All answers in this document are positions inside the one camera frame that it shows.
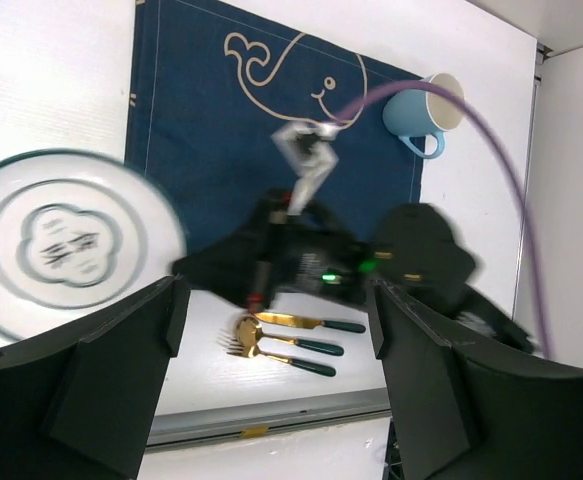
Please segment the navy blue whale placemat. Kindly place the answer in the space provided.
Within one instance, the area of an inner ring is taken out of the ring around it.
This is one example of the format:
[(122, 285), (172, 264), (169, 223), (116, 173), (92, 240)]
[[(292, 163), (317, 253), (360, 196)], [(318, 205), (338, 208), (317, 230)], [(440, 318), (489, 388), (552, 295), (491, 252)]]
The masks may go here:
[(272, 136), (410, 73), (220, 1), (141, 1), (125, 163), (156, 181), (201, 250), (295, 172)]

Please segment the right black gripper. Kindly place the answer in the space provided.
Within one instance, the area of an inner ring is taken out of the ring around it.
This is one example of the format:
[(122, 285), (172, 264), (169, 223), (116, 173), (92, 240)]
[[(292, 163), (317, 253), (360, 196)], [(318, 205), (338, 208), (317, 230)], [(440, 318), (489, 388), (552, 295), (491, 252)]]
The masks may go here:
[(233, 233), (172, 263), (171, 272), (244, 310), (268, 310), (279, 292), (365, 308), (371, 247), (325, 205), (287, 213), (290, 195), (267, 191)]

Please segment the white plate green rim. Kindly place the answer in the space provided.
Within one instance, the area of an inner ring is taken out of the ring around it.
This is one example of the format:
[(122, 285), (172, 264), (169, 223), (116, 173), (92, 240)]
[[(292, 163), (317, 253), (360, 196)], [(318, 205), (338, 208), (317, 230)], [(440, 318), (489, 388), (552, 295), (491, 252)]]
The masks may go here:
[(187, 252), (167, 196), (108, 156), (47, 149), (0, 162), (0, 337), (108, 307)]

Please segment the gold spoon green handle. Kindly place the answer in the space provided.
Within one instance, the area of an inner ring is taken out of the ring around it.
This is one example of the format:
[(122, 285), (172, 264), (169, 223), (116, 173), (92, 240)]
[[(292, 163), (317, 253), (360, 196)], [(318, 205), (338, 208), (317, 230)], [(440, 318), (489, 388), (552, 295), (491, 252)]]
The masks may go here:
[(341, 357), (345, 353), (343, 347), (333, 343), (265, 333), (259, 321), (252, 316), (243, 316), (237, 321), (235, 334), (244, 346), (257, 346), (260, 340), (269, 339), (330, 356)]

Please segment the light blue mug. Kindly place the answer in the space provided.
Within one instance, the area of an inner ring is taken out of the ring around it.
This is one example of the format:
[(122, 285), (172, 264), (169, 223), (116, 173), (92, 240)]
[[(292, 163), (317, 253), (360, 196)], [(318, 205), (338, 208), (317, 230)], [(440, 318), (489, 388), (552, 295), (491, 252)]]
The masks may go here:
[[(435, 159), (443, 153), (444, 134), (457, 128), (463, 116), (449, 101), (421, 90), (397, 93), (383, 109), (386, 129), (422, 159)], [(426, 136), (432, 136), (436, 141), (435, 149), (429, 153), (414, 143), (415, 138)]]

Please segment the gold knife green handle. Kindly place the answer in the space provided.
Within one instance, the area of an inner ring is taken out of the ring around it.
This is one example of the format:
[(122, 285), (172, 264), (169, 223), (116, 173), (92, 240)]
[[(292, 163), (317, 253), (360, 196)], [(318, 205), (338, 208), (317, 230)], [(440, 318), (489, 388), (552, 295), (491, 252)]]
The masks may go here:
[(366, 327), (362, 324), (341, 321), (341, 320), (322, 320), (292, 314), (280, 314), (274, 312), (259, 312), (254, 314), (259, 321), (301, 329), (315, 329), (317, 327), (324, 327), (339, 331), (345, 331), (356, 334), (363, 334), (366, 332)]

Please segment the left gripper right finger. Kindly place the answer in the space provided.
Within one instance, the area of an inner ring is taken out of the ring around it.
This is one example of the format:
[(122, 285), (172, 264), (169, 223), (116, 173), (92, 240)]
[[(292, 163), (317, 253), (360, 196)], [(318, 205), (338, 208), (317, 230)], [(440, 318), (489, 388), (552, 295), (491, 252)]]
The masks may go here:
[(583, 369), (513, 349), (381, 280), (368, 317), (407, 479), (583, 479)]

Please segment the gold fork green handle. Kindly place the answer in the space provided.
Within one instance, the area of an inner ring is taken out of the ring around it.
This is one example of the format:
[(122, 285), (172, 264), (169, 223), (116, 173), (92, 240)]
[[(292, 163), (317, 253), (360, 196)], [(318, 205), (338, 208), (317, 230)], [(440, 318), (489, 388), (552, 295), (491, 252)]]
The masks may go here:
[(236, 337), (224, 336), (219, 339), (219, 345), (224, 347), (226, 349), (226, 353), (231, 356), (241, 358), (255, 358), (257, 356), (262, 356), (324, 377), (332, 378), (337, 374), (336, 369), (330, 365), (320, 364), (306, 359), (275, 354), (262, 350), (259, 347), (258, 342), (251, 338), (242, 340)]

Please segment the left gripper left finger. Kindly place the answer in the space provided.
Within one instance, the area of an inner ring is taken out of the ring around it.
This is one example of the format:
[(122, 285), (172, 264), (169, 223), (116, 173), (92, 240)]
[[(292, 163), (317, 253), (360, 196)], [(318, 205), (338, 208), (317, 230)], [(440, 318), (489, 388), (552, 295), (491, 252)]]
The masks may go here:
[(189, 298), (165, 277), (0, 348), (0, 479), (136, 478)]

